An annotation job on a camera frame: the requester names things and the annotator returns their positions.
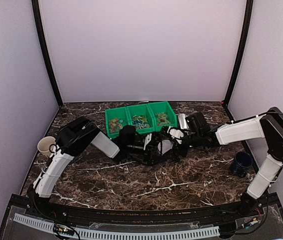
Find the white jar lid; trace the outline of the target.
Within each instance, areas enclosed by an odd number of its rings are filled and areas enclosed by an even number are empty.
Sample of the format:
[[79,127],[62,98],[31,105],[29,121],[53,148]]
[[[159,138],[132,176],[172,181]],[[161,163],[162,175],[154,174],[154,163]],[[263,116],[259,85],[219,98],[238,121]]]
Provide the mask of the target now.
[[164,155],[168,151],[170,151],[174,146],[174,142],[171,140],[162,140],[158,144],[158,151],[161,155]]

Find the metal scoop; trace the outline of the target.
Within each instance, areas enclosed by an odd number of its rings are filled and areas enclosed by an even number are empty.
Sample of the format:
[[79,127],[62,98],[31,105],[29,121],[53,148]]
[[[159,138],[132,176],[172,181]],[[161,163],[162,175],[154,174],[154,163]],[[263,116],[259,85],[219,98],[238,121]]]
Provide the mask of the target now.
[[189,129],[190,129],[189,126],[188,126],[186,117],[187,117],[187,115],[184,114],[184,113],[180,113],[180,114],[177,116],[179,127],[180,127],[182,130],[189,130]]

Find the green three-compartment bin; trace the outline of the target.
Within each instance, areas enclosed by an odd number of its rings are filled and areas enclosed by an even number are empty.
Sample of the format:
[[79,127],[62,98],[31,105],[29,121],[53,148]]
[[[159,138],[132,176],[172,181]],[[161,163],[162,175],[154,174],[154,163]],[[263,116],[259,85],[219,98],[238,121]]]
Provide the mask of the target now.
[[167,101],[151,102],[107,109],[105,111],[106,132],[115,139],[124,126],[131,125],[141,134],[160,132],[162,127],[177,127],[178,120]]

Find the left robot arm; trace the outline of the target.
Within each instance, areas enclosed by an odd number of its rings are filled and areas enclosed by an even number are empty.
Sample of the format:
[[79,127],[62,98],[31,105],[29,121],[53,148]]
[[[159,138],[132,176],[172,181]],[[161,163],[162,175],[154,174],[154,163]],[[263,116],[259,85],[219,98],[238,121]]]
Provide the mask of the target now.
[[63,126],[54,142],[48,145],[48,160],[27,190],[29,197],[38,198],[33,202],[32,209],[41,218],[48,218],[52,214],[52,206],[44,200],[51,197],[65,168],[89,145],[115,160],[121,160],[130,154],[140,154],[143,156],[141,164],[146,166],[154,166],[163,161],[164,147],[156,139],[154,132],[142,137],[135,126],[125,125],[116,138],[110,139],[89,119],[79,117]]

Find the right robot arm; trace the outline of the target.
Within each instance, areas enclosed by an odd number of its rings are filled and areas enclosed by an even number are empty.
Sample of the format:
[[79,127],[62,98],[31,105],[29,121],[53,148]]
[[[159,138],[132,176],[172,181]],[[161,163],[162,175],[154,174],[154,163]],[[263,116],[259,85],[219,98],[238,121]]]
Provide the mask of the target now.
[[210,128],[202,113],[186,119],[188,129],[169,127],[166,131],[177,144],[185,149],[216,148],[232,143],[262,143],[265,158],[258,166],[258,172],[247,187],[248,195],[237,205],[236,212],[247,217],[256,209],[258,198],[276,182],[283,170],[283,112],[272,107],[268,111],[240,120],[231,120]]

